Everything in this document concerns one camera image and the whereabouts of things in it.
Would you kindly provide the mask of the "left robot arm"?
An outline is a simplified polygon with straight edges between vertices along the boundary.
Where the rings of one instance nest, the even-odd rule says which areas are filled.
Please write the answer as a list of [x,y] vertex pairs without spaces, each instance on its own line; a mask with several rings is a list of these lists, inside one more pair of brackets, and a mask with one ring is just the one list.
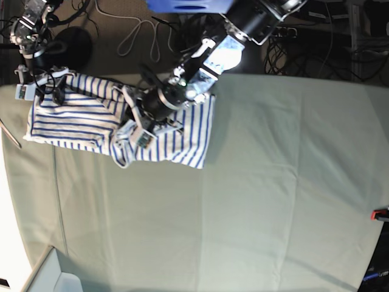
[[237,1],[221,23],[206,30],[201,42],[183,54],[166,79],[141,65],[142,79],[150,87],[135,93],[123,89],[136,123],[130,139],[145,148],[158,135],[181,130],[169,116],[209,98],[219,76],[239,65],[248,41],[262,45],[280,23],[304,5],[305,1]]

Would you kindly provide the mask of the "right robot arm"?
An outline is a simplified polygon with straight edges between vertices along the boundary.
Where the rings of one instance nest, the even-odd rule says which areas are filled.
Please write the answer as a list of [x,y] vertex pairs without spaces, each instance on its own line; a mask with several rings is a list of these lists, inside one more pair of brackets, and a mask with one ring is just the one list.
[[57,105],[65,100],[65,87],[71,70],[58,64],[57,57],[63,56],[69,44],[63,40],[54,40],[49,31],[54,12],[61,1],[27,1],[24,13],[12,25],[10,41],[19,47],[23,58],[15,74],[19,78],[15,98],[31,100],[35,97],[43,102],[45,96],[51,96]]

